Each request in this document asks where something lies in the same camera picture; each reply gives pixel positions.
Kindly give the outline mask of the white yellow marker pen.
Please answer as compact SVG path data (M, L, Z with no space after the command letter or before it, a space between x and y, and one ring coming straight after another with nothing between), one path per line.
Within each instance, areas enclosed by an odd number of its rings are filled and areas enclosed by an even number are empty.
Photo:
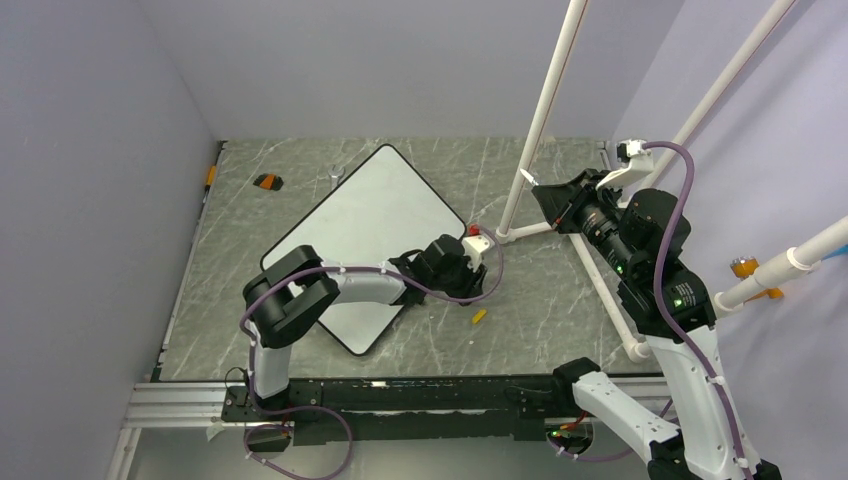
M520 170L519 170L519 173L520 173L520 174L522 175L522 177L523 177L523 178L524 178L524 179L525 179L528 183L530 183L532 186L537 186L537 185L538 185L538 182L537 182L537 180L535 179L535 177L534 177L534 176L533 176L530 172L528 172L526 169L520 169Z

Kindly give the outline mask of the yellow marker cap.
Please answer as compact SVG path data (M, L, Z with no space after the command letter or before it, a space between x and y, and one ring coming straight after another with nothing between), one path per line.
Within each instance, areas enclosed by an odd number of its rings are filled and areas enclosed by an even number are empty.
M477 324L479 324L479 323L480 323L480 321L481 321L481 320L482 320L482 319L483 319L483 318L487 315L487 313L488 313L488 311L487 311L486 309L481 309L481 310L479 310L479 311L478 311L478 312L476 312L476 313L474 314L474 316L472 317L472 319L471 319L471 323L472 323L473 325L477 325Z

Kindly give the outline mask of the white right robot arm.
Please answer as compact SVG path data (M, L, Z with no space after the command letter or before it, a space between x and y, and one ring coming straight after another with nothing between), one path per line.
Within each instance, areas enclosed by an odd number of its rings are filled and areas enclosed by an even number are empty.
M661 367L677 418L651 412L585 358L554 371L553 406L602 421L652 479L779 478L744 434L723 377L709 292L680 260L691 227L679 199L648 188L620 207L619 192L603 179L588 169L532 194L554 231L584 238L617 275L620 302Z

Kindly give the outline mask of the black framed whiteboard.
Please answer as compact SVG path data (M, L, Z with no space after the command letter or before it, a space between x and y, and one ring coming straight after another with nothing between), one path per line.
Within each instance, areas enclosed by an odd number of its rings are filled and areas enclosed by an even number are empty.
M383 144L263 255L260 268L300 245L324 260L375 265L465 231L465 221L411 163Z

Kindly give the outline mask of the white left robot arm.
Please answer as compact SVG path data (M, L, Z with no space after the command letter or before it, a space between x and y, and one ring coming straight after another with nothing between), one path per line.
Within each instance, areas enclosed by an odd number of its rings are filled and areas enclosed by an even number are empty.
M295 248L249 281L239 321L249 338L245 374L248 407L264 420L289 405L293 345L334 305L419 305L432 296L469 305L487 297L483 255L494 248L490 232L455 238L443 234L425 249L407 251L374 266L325 260L310 245Z

